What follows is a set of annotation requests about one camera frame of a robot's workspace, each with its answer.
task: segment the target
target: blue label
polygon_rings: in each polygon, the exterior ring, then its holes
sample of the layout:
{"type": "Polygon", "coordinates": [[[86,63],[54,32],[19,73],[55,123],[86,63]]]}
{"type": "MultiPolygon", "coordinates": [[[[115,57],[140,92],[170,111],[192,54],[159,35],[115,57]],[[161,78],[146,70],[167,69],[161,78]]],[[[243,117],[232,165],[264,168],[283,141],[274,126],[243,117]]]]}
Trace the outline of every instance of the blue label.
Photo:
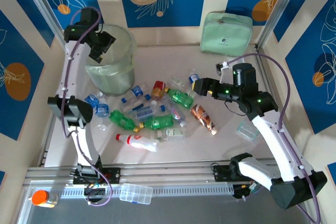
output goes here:
{"type": "Polygon", "coordinates": [[[87,103],[89,103],[93,108],[99,104],[99,100],[93,94],[90,94],[84,99],[87,103]]]}
{"type": "Polygon", "coordinates": [[[140,96],[140,95],[143,95],[143,92],[142,90],[140,89],[139,86],[135,86],[133,89],[132,89],[133,93],[135,94],[136,97],[140,96]]]}
{"type": "Polygon", "coordinates": [[[147,110],[147,111],[143,111],[143,112],[140,112],[140,113],[138,113],[137,114],[137,117],[142,117],[142,116],[144,116],[144,115],[149,115],[149,114],[153,114],[154,113],[154,111],[153,110],[147,110]]]}
{"type": "Polygon", "coordinates": [[[105,103],[100,103],[96,107],[96,115],[98,117],[104,117],[109,115],[109,106],[105,103]]]}
{"type": "Polygon", "coordinates": [[[198,74],[192,74],[192,75],[189,77],[189,82],[190,82],[191,84],[193,84],[194,81],[197,81],[197,80],[199,80],[199,76],[198,76],[198,74]]]}

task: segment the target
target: blue bottle cap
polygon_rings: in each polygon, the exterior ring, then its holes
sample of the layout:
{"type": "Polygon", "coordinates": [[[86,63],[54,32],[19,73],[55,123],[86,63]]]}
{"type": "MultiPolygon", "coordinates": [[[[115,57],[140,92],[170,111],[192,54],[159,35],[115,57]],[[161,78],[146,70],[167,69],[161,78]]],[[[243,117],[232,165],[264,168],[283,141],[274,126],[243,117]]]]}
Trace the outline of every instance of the blue bottle cap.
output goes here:
{"type": "Polygon", "coordinates": [[[146,98],[147,101],[149,101],[151,99],[151,96],[149,94],[146,94],[145,98],[146,98]]]}

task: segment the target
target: mint green bag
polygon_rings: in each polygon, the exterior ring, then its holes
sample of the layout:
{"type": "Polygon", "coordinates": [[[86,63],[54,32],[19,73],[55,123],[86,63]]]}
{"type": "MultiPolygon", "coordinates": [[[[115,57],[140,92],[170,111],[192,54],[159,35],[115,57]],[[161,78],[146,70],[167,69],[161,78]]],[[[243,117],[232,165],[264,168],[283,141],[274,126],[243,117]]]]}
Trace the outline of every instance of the mint green bag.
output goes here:
{"type": "Polygon", "coordinates": [[[252,19],[230,13],[206,15],[201,51],[210,54],[241,56],[251,40],[252,19]]]}

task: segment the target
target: orange bottle cap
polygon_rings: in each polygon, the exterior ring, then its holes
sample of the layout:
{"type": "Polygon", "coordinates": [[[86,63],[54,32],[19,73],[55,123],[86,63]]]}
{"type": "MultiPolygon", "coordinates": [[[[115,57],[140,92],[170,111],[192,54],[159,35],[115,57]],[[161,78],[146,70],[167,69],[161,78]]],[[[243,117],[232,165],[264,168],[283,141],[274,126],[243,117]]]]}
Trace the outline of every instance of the orange bottle cap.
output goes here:
{"type": "Polygon", "coordinates": [[[31,198],[31,202],[35,206],[38,206],[45,204],[48,199],[49,199],[49,193],[44,190],[39,190],[34,193],[33,197],[31,198]]]}

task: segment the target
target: orange circle pattern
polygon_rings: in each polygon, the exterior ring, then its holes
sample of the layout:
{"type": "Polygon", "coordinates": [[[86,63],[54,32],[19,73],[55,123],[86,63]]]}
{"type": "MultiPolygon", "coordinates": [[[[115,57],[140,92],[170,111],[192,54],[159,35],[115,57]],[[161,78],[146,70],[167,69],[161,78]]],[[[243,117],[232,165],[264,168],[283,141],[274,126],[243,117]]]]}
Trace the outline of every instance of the orange circle pattern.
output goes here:
{"type": "Polygon", "coordinates": [[[8,65],[6,70],[17,76],[24,74],[23,77],[21,78],[23,82],[9,79],[5,82],[5,87],[8,95],[14,100],[16,101],[26,100],[29,95],[31,87],[31,78],[29,70],[22,63],[11,63],[8,65]]]}

